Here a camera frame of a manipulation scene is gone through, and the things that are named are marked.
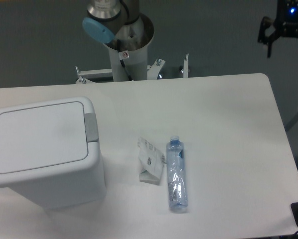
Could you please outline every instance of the bottle cap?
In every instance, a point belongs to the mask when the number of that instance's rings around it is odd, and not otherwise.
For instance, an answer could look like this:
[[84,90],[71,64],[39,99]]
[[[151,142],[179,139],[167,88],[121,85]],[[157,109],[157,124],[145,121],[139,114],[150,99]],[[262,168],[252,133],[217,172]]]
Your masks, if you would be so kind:
[[179,141],[179,136],[174,135],[174,136],[171,136],[170,137],[170,141],[174,141],[174,140],[178,140]]

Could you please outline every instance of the paper packaging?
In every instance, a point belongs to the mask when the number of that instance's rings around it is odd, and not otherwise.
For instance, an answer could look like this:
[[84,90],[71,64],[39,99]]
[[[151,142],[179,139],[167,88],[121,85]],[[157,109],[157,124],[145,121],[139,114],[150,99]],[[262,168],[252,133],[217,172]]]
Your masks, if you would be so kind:
[[138,139],[138,146],[140,147],[139,160],[143,166],[139,180],[159,184],[165,163],[164,154],[142,137]]

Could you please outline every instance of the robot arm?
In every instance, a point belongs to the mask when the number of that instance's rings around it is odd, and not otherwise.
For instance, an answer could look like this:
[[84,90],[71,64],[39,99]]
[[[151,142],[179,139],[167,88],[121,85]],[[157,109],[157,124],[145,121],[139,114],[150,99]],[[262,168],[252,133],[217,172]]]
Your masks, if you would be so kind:
[[139,18],[139,0],[91,0],[87,13],[85,31],[96,41],[109,43],[125,24]]

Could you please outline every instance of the metal bolt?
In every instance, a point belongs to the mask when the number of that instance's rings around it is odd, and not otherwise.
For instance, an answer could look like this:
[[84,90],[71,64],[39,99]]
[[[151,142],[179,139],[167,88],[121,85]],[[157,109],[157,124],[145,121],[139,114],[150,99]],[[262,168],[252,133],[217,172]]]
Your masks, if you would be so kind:
[[77,72],[77,75],[80,74],[80,71],[79,71],[79,69],[78,69],[78,66],[76,66],[76,72]]

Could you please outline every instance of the blue cap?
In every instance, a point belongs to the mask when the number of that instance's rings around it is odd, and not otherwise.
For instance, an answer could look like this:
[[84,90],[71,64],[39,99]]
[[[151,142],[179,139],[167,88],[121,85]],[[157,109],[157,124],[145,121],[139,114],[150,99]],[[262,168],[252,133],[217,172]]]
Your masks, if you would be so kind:
[[108,28],[89,17],[84,18],[83,28],[91,38],[101,43],[109,43],[115,38]]

